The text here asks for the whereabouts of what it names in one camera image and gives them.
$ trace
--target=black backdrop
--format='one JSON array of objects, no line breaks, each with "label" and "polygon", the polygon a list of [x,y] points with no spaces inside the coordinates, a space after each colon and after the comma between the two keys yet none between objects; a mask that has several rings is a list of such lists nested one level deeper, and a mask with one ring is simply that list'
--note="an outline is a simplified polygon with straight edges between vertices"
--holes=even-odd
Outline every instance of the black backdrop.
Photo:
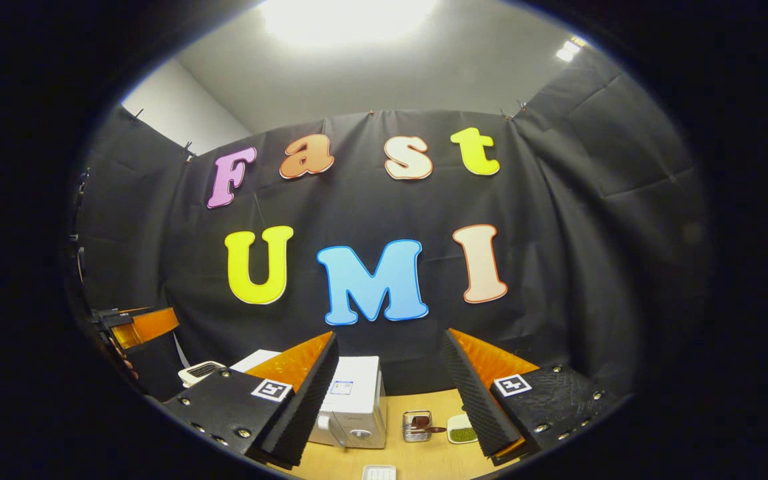
[{"label": "black backdrop", "polygon": [[[466,170],[450,136],[467,127],[493,138],[485,150],[500,162],[498,173]],[[312,133],[329,137],[335,164],[283,179],[283,150]],[[425,140],[430,176],[387,174],[383,146],[396,135]],[[679,135],[640,86],[592,49],[514,119],[357,113],[278,128],[190,161],[118,109],[88,160],[86,291],[97,307],[174,306],[192,364],[232,365],[256,349],[284,350],[334,330],[342,355],[381,356],[389,394],[422,393],[452,388],[438,353],[452,327],[537,364],[573,363],[627,394],[688,340],[707,296],[705,201]],[[216,158],[249,147],[257,158],[234,201],[208,209]],[[509,291],[469,304],[463,250],[451,234],[476,224],[497,228],[497,268]],[[295,230],[286,291],[268,305],[243,303],[229,289],[223,240],[256,234],[250,274],[260,283],[268,276],[261,234],[276,225]],[[417,270],[429,314],[327,325],[328,279],[317,252],[350,246],[375,271],[384,246],[399,239],[423,244]],[[180,365],[173,340],[162,342],[133,360],[164,399],[176,393]]]},{"label": "black backdrop", "polygon": [[[689,128],[719,264],[707,322],[661,382],[527,474],[768,477],[768,8],[533,4],[624,59]],[[80,340],[54,262],[98,118],[238,4],[45,5],[0,6],[0,477],[259,477],[125,388]]]}]

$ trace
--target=black fabric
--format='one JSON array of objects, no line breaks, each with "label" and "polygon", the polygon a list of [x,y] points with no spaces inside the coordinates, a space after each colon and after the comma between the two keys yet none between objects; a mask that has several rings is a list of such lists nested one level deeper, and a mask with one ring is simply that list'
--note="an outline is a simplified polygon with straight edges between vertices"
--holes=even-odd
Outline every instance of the black fabric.
[{"label": "black fabric", "polygon": [[[500,161],[499,173],[466,170],[449,137],[467,127],[493,137],[485,151]],[[358,113],[268,131],[190,162],[176,145],[155,141],[150,151],[132,131],[115,146],[144,161],[132,169],[144,174],[112,161],[113,188],[94,197],[114,225],[89,230],[108,252],[86,249],[89,275],[91,265],[104,271],[94,272],[89,291],[98,301],[134,301],[138,292],[139,300],[174,306],[193,364],[231,365],[256,349],[284,350],[334,330],[342,355],[381,356],[390,395],[435,391],[453,386],[438,355],[440,335],[452,327],[530,362],[569,363],[624,395],[700,321],[711,252],[691,152],[646,92],[589,49],[510,121],[466,112]],[[335,164],[283,179],[283,150],[312,133],[328,135]],[[387,174],[383,146],[396,135],[429,145],[429,177]],[[258,155],[233,189],[235,200],[208,209],[214,161],[247,147]],[[497,268],[509,286],[490,303],[463,300],[466,264],[451,234],[474,224],[497,228]],[[235,231],[256,234],[250,276],[260,283],[268,276],[261,234],[275,225],[295,230],[286,291],[269,305],[243,303],[229,290],[223,240]],[[402,322],[361,315],[354,325],[327,325],[328,279],[317,252],[350,246],[374,271],[384,246],[399,239],[423,244],[418,274],[429,315]],[[98,293],[101,285],[116,293]]]}]

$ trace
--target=wooden table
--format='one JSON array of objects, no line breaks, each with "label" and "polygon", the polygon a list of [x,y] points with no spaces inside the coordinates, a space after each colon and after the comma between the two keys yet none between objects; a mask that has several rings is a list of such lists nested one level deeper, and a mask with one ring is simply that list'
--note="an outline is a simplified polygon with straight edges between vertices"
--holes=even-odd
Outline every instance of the wooden table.
[{"label": "wooden table", "polygon": [[393,465],[397,480],[462,480],[508,467],[508,462],[494,467],[482,455],[478,441],[456,445],[446,433],[432,434],[431,440],[406,443],[402,440],[402,413],[408,410],[430,410],[435,426],[446,426],[446,420],[460,415],[458,390],[429,394],[387,396],[387,446],[384,449],[338,449],[308,441],[301,465],[292,470],[269,465],[305,480],[361,480],[365,465]]}]

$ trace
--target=ceiling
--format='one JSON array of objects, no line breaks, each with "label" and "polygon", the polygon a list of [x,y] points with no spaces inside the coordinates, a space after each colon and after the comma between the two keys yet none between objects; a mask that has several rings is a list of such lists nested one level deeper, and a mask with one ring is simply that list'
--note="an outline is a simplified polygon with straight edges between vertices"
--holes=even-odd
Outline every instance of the ceiling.
[{"label": "ceiling", "polygon": [[[511,115],[517,100],[530,100],[564,68],[555,52],[571,36],[561,25],[508,3],[436,0],[416,28],[396,39],[293,43],[288,35],[272,33],[268,3],[177,56],[251,133],[369,110],[502,109]],[[326,12],[323,19],[301,21],[313,22],[323,36],[347,28],[341,21],[386,33],[378,16],[361,11],[347,19]]]}]

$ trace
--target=light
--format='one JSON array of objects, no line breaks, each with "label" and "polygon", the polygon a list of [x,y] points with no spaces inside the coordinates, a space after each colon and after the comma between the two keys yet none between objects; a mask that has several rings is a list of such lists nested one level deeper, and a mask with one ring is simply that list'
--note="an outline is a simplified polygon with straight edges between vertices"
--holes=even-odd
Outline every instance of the light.
[{"label": "light", "polygon": [[437,0],[268,0],[266,29],[298,46],[387,42],[416,30]]},{"label": "light", "polygon": [[555,55],[558,58],[561,58],[561,60],[564,60],[564,61],[572,61],[573,60],[573,53],[571,53],[570,51],[566,51],[566,49],[561,49],[560,51],[555,52]]},{"label": "light", "polygon": [[566,49],[566,51],[569,51],[572,54],[574,54],[576,52],[579,52],[579,47],[574,45],[571,42],[565,42],[565,44],[563,46],[561,46],[561,48]]}]

